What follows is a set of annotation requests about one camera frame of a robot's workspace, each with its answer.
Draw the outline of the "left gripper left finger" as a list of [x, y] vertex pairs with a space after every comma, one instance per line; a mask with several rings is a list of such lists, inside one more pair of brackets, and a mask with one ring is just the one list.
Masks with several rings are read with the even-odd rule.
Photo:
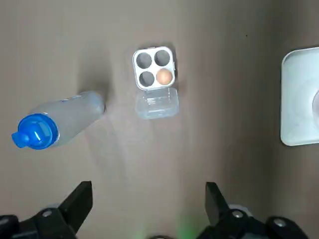
[[1, 215], [2, 239], [75, 239], [93, 207], [91, 181], [82, 181], [58, 207], [48, 207], [20, 221], [16, 215]]

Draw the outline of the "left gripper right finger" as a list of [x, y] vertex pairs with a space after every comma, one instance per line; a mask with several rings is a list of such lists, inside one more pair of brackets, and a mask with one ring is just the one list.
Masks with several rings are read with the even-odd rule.
[[200, 239], [304, 239], [305, 232], [292, 220], [271, 216], [255, 219], [244, 207], [231, 207], [214, 182], [205, 185], [205, 211], [209, 225]]

